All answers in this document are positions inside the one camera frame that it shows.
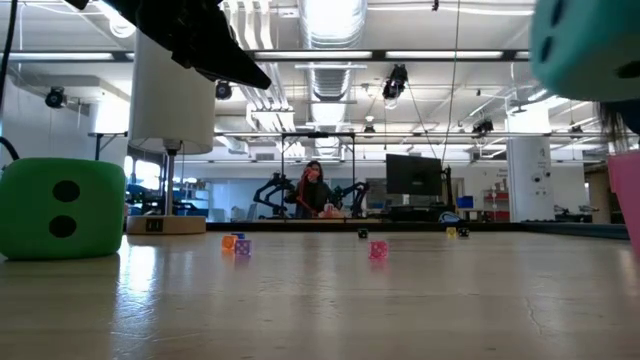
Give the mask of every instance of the table surface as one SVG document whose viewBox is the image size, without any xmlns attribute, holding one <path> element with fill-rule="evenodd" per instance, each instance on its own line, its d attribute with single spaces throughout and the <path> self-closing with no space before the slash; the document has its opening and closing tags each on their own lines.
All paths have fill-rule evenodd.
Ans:
<svg viewBox="0 0 640 360">
<path fill-rule="evenodd" d="M 637 359 L 628 242 L 529 233 L 129 237 L 118 256 L 0 261 L 0 358 Z"/>
</svg>

